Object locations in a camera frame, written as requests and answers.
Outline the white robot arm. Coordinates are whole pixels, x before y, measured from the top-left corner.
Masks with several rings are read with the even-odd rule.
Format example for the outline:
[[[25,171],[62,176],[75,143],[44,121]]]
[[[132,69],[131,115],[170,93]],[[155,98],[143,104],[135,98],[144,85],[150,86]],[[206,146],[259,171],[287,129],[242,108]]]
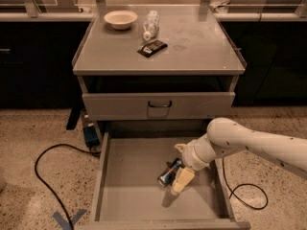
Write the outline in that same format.
[[[248,129],[227,119],[215,118],[206,133],[187,144],[176,144],[183,169],[179,169],[171,193],[179,195],[192,181],[195,172],[228,155],[247,150],[286,171],[307,178],[307,140]]]

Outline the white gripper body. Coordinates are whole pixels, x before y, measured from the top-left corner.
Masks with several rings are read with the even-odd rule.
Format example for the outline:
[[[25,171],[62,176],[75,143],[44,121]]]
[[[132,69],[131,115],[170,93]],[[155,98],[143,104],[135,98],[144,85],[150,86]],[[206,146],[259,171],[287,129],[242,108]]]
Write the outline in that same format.
[[[200,171],[209,165],[211,148],[205,139],[192,140],[183,149],[183,164],[193,171]]]

